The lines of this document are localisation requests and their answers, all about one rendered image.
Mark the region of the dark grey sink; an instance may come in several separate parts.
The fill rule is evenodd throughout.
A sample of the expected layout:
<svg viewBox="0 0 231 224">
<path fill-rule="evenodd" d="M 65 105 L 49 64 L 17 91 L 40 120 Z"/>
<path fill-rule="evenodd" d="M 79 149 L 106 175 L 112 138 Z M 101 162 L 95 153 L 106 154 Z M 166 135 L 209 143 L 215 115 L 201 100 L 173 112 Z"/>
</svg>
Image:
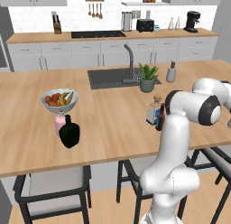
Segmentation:
<svg viewBox="0 0 231 224">
<path fill-rule="evenodd" d="M 89 70 L 88 78 L 92 89 L 112 89 L 139 86 L 144 93 L 152 92 L 155 85 L 162 83 L 158 79 L 144 80 L 139 68 Z"/>
</svg>

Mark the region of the green potted plant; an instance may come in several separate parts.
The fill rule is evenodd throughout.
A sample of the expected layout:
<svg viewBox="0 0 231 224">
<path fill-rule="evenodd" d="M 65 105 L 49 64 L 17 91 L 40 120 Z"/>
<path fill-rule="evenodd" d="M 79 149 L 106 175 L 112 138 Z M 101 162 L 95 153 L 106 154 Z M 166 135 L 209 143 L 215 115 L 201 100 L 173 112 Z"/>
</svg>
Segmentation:
<svg viewBox="0 0 231 224">
<path fill-rule="evenodd" d="M 139 64 L 141 70 L 141 79 L 140 79 L 140 90 L 144 93 L 150 93 L 153 91 L 154 82 L 158 78 L 157 71 L 158 67 L 154 66 L 150 68 L 149 65 Z"/>
</svg>

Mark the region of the grey tap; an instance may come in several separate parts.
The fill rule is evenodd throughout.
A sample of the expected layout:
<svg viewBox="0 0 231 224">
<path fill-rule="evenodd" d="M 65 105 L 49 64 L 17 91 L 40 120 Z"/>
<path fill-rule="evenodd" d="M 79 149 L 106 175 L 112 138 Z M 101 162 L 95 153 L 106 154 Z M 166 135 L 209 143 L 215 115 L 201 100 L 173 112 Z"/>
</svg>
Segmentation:
<svg viewBox="0 0 231 224">
<path fill-rule="evenodd" d="M 125 44 L 124 47 L 128 50 L 129 58 L 130 58 L 130 67 L 129 67 L 129 78 L 122 79 L 124 84 L 133 84 L 137 82 L 137 79 L 134 77 L 134 55 L 132 49 Z"/>
</svg>

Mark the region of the black round bottle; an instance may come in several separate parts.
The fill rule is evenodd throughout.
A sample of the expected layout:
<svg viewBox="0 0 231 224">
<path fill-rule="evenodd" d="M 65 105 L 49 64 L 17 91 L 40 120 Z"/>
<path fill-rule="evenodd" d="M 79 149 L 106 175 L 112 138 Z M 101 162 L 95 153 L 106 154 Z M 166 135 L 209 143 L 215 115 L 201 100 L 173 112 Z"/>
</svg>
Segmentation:
<svg viewBox="0 0 231 224">
<path fill-rule="evenodd" d="M 60 129 L 60 140 L 67 148 L 72 148 L 79 143 L 80 128 L 76 123 L 71 122 L 70 115 L 65 116 L 66 124 Z"/>
</svg>

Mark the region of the yellow banana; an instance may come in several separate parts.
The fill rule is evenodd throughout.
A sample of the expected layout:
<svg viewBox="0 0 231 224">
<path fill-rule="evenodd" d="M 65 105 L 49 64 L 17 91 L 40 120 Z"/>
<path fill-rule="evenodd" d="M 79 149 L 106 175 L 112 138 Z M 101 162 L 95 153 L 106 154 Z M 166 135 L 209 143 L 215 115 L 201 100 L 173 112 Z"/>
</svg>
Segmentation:
<svg viewBox="0 0 231 224">
<path fill-rule="evenodd" d="M 59 103 L 61 106 L 66 106 L 68 105 L 72 98 L 73 98 L 73 94 L 70 94 L 70 96 L 68 98 L 65 98 L 68 95 L 68 92 L 62 93 L 59 97 Z"/>
</svg>

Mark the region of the white fruit bowl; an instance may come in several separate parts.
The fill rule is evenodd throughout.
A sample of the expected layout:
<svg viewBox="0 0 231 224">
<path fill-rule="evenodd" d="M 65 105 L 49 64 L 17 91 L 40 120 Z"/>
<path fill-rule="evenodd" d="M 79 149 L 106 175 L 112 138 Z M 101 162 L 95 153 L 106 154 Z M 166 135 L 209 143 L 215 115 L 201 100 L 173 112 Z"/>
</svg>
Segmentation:
<svg viewBox="0 0 231 224">
<path fill-rule="evenodd" d="M 69 97 L 72 97 L 70 103 L 68 105 L 63 105 L 63 106 L 49 106 L 48 103 L 45 101 L 46 97 L 51 97 L 53 94 L 63 94 L 67 93 L 67 96 L 65 99 L 68 99 Z M 41 103 L 52 113 L 58 114 L 60 111 L 63 111 L 64 113 L 67 113 L 71 111 L 71 109 L 74 108 L 76 102 L 79 99 L 78 93 L 74 89 L 52 89 L 51 91 L 46 92 L 44 95 L 41 97 Z"/>
</svg>

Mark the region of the pink plastic bottle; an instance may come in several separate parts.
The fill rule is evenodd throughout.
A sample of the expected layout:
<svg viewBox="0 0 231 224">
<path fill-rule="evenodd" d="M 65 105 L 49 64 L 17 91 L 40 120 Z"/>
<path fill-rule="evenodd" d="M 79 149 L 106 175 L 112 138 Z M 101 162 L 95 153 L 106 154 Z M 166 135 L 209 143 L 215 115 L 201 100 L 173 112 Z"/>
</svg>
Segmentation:
<svg viewBox="0 0 231 224">
<path fill-rule="evenodd" d="M 57 135 L 60 135 L 60 129 L 66 124 L 65 113 L 62 109 L 59 111 L 59 114 L 55 117 L 54 124 Z"/>
</svg>

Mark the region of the grey base cupboard run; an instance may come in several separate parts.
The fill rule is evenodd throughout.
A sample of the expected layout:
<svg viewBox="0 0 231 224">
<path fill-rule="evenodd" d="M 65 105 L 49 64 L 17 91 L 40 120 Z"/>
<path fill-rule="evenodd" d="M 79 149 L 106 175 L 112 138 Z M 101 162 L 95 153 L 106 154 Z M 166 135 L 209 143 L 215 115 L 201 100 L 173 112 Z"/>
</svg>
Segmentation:
<svg viewBox="0 0 231 224">
<path fill-rule="evenodd" d="M 15 71 L 62 70 L 170 61 L 210 60 L 216 36 L 122 41 L 10 43 Z"/>
</svg>

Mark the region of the grey soap dispenser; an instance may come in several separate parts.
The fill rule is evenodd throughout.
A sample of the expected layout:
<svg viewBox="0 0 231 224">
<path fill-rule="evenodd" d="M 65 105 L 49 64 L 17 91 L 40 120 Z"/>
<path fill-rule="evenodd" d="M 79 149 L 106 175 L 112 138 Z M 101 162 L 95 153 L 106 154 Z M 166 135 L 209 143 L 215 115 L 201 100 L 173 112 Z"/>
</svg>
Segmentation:
<svg viewBox="0 0 231 224">
<path fill-rule="evenodd" d="M 175 62 L 171 62 L 171 66 L 168 68 L 167 75 L 166 75 L 166 81 L 169 83 L 172 83 L 175 81 L 176 78 L 176 68 L 175 68 Z"/>
</svg>

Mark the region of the black hob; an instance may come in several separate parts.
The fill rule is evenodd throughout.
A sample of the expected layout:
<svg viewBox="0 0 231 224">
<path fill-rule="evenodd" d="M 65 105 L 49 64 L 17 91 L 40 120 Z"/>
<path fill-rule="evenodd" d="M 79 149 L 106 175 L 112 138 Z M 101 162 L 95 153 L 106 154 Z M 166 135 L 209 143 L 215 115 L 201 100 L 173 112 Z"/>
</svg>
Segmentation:
<svg viewBox="0 0 231 224">
<path fill-rule="evenodd" d="M 71 39 L 126 37 L 122 31 L 85 31 L 71 32 Z"/>
</svg>

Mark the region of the silver kettle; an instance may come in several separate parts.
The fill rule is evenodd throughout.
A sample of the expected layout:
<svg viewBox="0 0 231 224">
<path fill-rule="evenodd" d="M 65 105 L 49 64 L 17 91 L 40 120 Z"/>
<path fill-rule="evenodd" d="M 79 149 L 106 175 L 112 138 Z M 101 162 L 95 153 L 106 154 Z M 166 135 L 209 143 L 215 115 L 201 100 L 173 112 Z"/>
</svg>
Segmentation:
<svg viewBox="0 0 231 224">
<path fill-rule="evenodd" d="M 122 12 L 122 30 L 124 32 L 132 31 L 132 13 Z"/>
</svg>

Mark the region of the black toaster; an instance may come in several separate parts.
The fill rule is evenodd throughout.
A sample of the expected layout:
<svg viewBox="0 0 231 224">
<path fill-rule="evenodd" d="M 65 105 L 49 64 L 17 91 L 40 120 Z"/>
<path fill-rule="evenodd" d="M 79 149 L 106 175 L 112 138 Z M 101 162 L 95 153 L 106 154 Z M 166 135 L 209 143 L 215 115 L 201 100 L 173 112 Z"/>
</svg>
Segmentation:
<svg viewBox="0 0 231 224">
<path fill-rule="evenodd" d="M 139 33 L 152 32 L 154 28 L 154 20 L 152 19 L 138 19 L 136 23 L 136 30 Z"/>
</svg>

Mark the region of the black coffee machine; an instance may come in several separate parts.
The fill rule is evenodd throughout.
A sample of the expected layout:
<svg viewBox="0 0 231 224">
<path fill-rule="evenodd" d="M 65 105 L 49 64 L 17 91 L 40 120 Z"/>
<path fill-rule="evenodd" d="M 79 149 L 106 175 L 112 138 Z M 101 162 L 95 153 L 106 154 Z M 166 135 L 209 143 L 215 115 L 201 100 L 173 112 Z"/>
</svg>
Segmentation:
<svg viewBox="0 0 231 224">
<path fill-rule="evenodd" d="M 195 28 L 195 23 L 199 21 L 199 18 L 200 18 L 199 12 L 188 11 L 186 26 L 183 28 L 183 30 L 189 33 L 196 33 L 198 30 Z"/>
</svg>

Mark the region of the grey tall appliance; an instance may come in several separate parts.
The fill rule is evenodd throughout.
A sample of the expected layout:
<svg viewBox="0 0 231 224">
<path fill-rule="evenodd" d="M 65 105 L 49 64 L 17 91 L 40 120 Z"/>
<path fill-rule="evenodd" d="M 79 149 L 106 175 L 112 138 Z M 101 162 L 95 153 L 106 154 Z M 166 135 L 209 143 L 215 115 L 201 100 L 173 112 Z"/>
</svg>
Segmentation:
<svg viewBox="0 0 231 224">
<path fill-rule="evenodd" d="M 7 7 L 0 6 L 0 72 L 14 71 L 6 41 L 14 34 Z"/>
</svg>

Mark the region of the white wall shelf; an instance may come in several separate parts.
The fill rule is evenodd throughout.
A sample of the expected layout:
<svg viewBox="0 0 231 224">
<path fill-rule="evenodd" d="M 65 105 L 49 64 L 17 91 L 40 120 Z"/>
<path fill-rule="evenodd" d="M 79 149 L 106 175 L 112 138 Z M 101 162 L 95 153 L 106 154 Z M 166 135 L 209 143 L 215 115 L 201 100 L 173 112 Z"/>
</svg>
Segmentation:
<svg viewBox="0 0 231 224">
<path fill-rule="evenodd" d="M 143 3 L 143 2 L 121 2 L 121 5 L 125 6 L 161 6 L 161 5 L 170 5 L 164 2 L 157 3 Z"/>
</svg>

